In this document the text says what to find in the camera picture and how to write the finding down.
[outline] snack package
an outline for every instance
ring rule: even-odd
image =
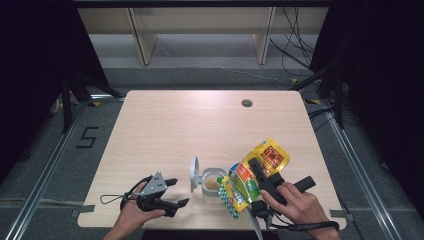
[[[243,158],[241,163],[249,166],[249,160],[255,157],[262,164],[264,174],[267,177],[283,170],[290,161],[290,157],[286,151],[284,151],[284,149],[272,138],[268,138],[256,146]]]
[[[225,176],[224,179],[222,179],[222,185],[228,195],[228,199],[225,201],[227,201],[238,213],[249,206],[249,203],[246,202],[246,199],[234,186],[234,181],[229,176]]]
[[[260,195],[259,184],[249,166],[249,161],[253,158],[259,160],[267,177],[280,172],[290,160],[284,149],[272,138],[268,138],[248,153],[241,162],[231,167],[228,176],[224,178],[224,185],[230,198],[234,198],[230,204],[239,213]]]

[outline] dark wall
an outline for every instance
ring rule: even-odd
[[[424,219],[424,12],[412,1],[372,1],[349,101]]]
[[[48,116],[65,73],[108,86],[78,11],[54,3],[0,0],[0,181]]]
[[[28,34],[12,1],[0,7],[0,181],[19,159],[60,92],[60,73]]]

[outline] floor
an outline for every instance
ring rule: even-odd
[[[220,77],[223,81],[220,88],[231,81],[233,85],[228,88],[244,88],[237,79],[252,78],[252,84],[256,84],[250,86],[252,89],[284,90],[292,80],[302,80],[306,77],[303,75],[311,74],[291,58],[282,58],[282,53],[272,44],[266,64],[258,65],[249,35],[160,35],[147,66],[139,64],[130,35],[92,35],[91,39],[111,86],[124,92],[158,87],[155,81],[162,78],[189,76],[191,82],[187,84],[193,84],[198,80],[196,76],[201,76],[207,82],[208,74]],[[272,39],[285,48],[284,36],[272,36]],[[317,37],[310,35],[302,39],[313,48]],[[291,46],[287,51],[308,63],[299,48]],[[138,77],[147,80],[131,82]],[[195,84],[195,88],[210,87],[203,81]],[[319,82],[302,91],[305,100],[317,99],[318,85]],[[92,239],[102,238],[107,232],[108,229],[82,229],[76,222],[122,106],[122,101],[108,98],[98,101],[101,107],[85,107],[74,101],[77,124],[70,135],[62,134],[60,106],[46,119],[39,136],[28,148],[29,159],[18,162],[0,186],[0,237],[6,238],[10,229],[15,229],[13,233],[18,239]],[[331,99],[305,105],[310,113],[328,106]],[[379,154],[362,131],[360,121],[349,110],[343,116],[344,130],[338,128],[331,113],[311,118],[335,189],[346,207],[348,227],[341,231],[343,239],[422,239],[423,220],[390,171],[378,164]],[[85,144],[80,136],[90,126],[102,129],[96,135],[95,147],[76,151]],[[279,233],[278,237],[308,238],[306,234],[293,232]],[[141,232],[131,236],[131,239],[141,238]]]

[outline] gray carpet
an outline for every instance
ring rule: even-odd
[[[293,77],[284,70],[242,71],[262,78],[224,69],[105,69],[111,87],[122,93],[133,89],[286,90],[292,86]],[[296,73],[310,74],[302,70],[296,70]],[[302,90],[304,99],[317,99],[315,91],[318,84],[312,84]],[[97,89],[89,89],[93,94],[102,93]],[[24,239],[101,239],[107,232],[108,229],[80,228],[75,211],[86,197],[121,106],[122,102],[104,101],[98,107],[87,107],[82,113],[71,141],[25,231]],[[305,106],[308,112],[321,109],[321,105]],[[424,236],[423,221],[390,172],[379,167],[379,154],[375,152],[352,113],[344,111],[344,116],[345,131],[402,236],[405,239],[421,239]],[[312,125],[317,129],[316,136],[335,189],[354,214],[364,239],[385,239],[325,114],[317,116]],[[23,200],[35,185],[61,136],[62,127],[61,110],[46,118],[44,127],[28,149],[30,158],[16,164],[0,186],[0,237],[5,236]],[[88,135],[96,137],[96,141],[92,148],[77,148],[89,144],[87,140],[81,140],[87,127],[98,127],[88,132]],[[342,230],[341,234],[343,239],[360,239],[353,222],[348,222],[347,228]],[[141,233],[138,232],[129,239],[140,238]],[[302,233],[280,234],[280,239],[307,238],[308,236]]]

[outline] wrist strap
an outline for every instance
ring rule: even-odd
[[[333,227],[337,231],[339,231],[339,224],[334,221],[328,221],[328,222],[321,222],[321,223],[311,223],[311,224],[290,224],[288,225],[288,229],[290,231],[309,231],[313,229],[319,229],[319,228],[328,228]]]

